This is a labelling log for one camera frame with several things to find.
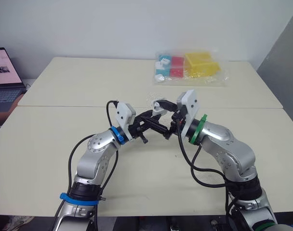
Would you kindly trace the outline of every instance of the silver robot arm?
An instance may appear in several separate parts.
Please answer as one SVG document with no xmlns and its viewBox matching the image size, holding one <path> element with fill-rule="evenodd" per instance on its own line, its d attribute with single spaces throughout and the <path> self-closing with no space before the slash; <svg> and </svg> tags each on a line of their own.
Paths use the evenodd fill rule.
<svg viewBox="0 0 293 231">
<path fill-rule="evenodd" d="M 261 225 L 269 224 L 273 227 L 277 224 L 266 192 L 260 188 L 252 149 L 237 140 L 229 129 L 210 122 L 205 122 L 198 142 L 216 159 L 227 181 L 243 187 L 247 192 L 242 195 L 240 188 L 228 187 L 231 199 L 239 197 L 232 208 L 238 230 L 253 231 Z M 278 226 L 275 230 L 290 229 L 288 226 Z"/>
<path fill-rule="evenodd" d="M 293 228 L 277 225 L 268 202 L 266 192 L 260 187 L 255 155 L 252 149 L 234 138 L 231 131 L 221 125 L 195 119 L 199 109 L 195 92 L 181 94 L 177 104 L 166 100 L 153 102 L 153 111 L 147 111 L 135 118 L 136 112 L 126 103 L 118 103 L 116 120 L 120 127 L 94 135 L 85 154 L 80 159 L 70 193 L 63 193 L 65 202 L 54 227 L 54 231 L 93 230 L 90 218 L 101 197 L 107 166 L 112 155 L 128 141 L 141 137 L 143 132 L 153 129 L 166 139 L 178 135 L 176 128 L 181 123 L 181 139 L 188 137 L 191 144 L 201 145 L 220 165 L 229 184 L 232 201 L 232 217 L 240 231 L 254 231 L 264 227 L 266 231 L 292 231 Z M 170 129 L 158 120 L 166 111 L 174 112 Z"/>
<path fill-rule="evenodd" d="M 98 201 L 100 199 L 101 184 L 109 160 L 119 148 L 120 144 L 111 130 L 95 134 L 90 138 L 87 150 L 78 162 L 74 183 L 69 194 L 71 199 L 76 201 Z M 87 227 L 92 225 L 89 218 L 94 215 L 94 206 L 77 205 L 77 203 L 71 203 L 71 200 L 65 201 L 54 230 L 76 230 L 73 226 L 87 230 Z"/>
</svg>

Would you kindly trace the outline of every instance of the laptop screen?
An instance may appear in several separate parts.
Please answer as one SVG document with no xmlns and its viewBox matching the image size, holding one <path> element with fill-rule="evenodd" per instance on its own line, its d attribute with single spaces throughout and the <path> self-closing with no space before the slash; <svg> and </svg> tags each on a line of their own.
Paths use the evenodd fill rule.
<svg viewBox="0 0 293 231">
<path fill-rule="evenodd" d="M 0 49 L 0 84 L 21 83 L 5 49 Z"/>
</svg>

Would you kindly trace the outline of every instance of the gray wall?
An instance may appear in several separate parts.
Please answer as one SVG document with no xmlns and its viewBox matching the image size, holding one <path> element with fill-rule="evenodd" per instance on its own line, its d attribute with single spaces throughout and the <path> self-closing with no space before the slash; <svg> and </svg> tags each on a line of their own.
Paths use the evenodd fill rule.
<svg viewBox="0 0 293 231">
<path fill-rule="evenodd" d="M 293 17 L 257 72 L 293 120 Z"/>
<path fill-rule="evenodd" d="M 0 0 L 0 47 L 22 78 L 54 56 L 153 59 L 169 49 L 257 69 L 292 15 L 293 0 Z"/>
</svg>

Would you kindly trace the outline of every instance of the red block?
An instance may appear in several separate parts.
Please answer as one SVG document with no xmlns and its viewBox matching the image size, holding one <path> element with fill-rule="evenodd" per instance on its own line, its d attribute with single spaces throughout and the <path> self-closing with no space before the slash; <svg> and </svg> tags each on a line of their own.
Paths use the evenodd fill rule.
<svg viewBox="0 0 293 231">
<path fill-rule="evenodd" d="M 170 66 L 170 76 L 183 78 L 183 57 L 172 56 Z"/>
</svg>

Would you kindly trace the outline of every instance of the laptop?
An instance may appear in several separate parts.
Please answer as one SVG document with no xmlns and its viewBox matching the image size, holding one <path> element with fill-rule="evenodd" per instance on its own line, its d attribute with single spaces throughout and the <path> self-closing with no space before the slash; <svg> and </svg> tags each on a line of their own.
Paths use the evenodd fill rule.
<svg viewBox="0 0 293 231">
<path fill-rule="evenodd" d="M 8 112 L 14 100 L 25 92 L 5 48 L 0 48 L 0 112 Z"/>
</svg>

